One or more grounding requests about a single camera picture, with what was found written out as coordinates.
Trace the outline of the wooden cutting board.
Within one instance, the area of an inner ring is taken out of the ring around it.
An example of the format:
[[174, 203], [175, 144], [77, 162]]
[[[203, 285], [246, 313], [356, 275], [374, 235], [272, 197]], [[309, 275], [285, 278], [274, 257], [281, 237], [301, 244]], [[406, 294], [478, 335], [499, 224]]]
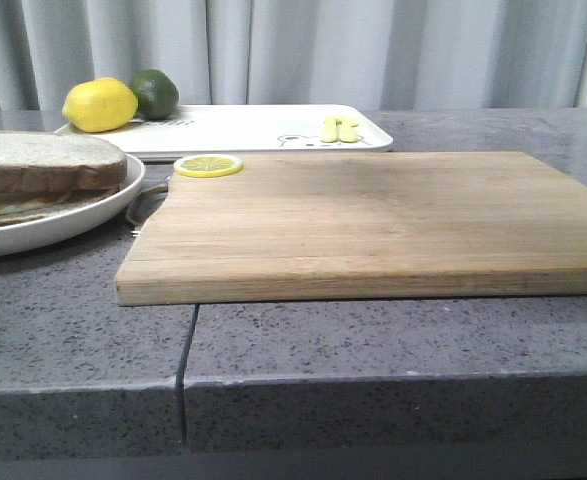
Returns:
[[521, 152], [270, 153], [174, 174], [122, 305], [587, 294], [587, 186]]

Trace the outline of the bread slice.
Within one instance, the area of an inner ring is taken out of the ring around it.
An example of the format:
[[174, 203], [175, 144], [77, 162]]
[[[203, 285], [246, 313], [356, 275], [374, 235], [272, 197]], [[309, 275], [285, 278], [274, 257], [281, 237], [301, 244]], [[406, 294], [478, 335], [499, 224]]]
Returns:
[[0, 193], [101, 190], [126, 175], [126, 154], [105, 140], [0, 131]]
[[104, 190], [73, 190], [51, 193], [0, 193], [0, 227], [34, 220], [91, 205], [119, 192], [118, 187]]

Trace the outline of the green lime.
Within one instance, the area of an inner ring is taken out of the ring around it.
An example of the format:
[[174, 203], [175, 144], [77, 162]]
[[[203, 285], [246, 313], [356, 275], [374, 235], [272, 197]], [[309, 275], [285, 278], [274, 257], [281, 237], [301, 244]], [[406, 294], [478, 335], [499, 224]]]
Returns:
[[138, 100], [137, 115], [146, 120], [164, 120], [175, 111], [179, 92], [162, 71], [147, 69], [136, 73], [130, 88]]

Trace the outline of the light green plastic fork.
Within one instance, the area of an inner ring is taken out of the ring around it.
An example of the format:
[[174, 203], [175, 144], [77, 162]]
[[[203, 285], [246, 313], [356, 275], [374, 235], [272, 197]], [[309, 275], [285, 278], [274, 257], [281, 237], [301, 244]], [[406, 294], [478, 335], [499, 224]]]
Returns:
[[324, 143], [337, 142], [340, 139], [339, 124], [340, 119], [338, 117], [326, 116], [320, 131], [320, 140]]

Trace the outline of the white round plate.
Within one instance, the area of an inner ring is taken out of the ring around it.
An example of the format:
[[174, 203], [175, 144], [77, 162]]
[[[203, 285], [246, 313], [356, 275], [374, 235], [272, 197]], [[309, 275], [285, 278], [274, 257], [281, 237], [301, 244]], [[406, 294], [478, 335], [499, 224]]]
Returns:
[[65, 213], [0, 227], [0, 256], [51, 245], [101, 225], [136, 198], [145, 173], [143, 162], [128, 154], [127, 175], [119, 192]]

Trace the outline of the light green plastic knife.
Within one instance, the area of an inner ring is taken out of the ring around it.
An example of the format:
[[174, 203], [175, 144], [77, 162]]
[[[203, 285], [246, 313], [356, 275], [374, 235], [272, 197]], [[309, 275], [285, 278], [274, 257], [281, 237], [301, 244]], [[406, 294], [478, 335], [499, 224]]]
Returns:
[[358, 126], [357, 120], [346, 116], [340, 116], [337, 118], [336, 125], [338, 140], [340, 142], [357, 143], [359, 141], [359, 136], [356, 132], [356, 127]]

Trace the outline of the grey curtain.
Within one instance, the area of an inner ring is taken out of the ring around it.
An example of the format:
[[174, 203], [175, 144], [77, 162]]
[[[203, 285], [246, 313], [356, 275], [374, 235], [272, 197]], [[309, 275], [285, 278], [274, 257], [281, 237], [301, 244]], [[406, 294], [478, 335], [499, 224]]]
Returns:
[[147, 68], [186, 104], [587, 107], [587, 1], [0, 1], [0, 110]]

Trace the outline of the front yellow lemon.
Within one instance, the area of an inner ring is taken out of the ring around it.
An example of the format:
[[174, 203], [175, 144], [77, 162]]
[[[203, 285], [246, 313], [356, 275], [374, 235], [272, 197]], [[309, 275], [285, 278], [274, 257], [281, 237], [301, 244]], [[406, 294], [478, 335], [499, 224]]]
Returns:
[[63, 116], [79, 130], [98, 133], [129, 122], [138, 109], [138, 99], [122, 81], [103, 77], [74, 86], [62, 107]]

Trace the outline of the white bear tray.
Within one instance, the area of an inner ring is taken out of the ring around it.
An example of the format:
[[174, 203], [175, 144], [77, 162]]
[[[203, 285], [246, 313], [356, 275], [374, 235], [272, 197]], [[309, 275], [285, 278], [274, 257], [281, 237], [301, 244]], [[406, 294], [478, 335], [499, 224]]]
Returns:
[[[346, 120], [358, 140], [324, 142], [324, 121], [329, 117]], [[200, 153], [388, 151], [393, 143], [357, 109], [339, 104], [180, 105], [166, 120], [136, 119], [96, 136], [145, 163]]]

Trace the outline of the lemon slice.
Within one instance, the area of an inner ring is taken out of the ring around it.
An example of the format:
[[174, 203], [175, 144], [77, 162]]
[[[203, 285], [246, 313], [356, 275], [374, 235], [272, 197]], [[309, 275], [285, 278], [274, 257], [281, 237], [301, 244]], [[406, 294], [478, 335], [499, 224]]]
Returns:
[[238, 173], [244, 162], [233, 155], [198, 154], [182, 157], [173, 163], [174, 171], [192, 178], [215, 178]]

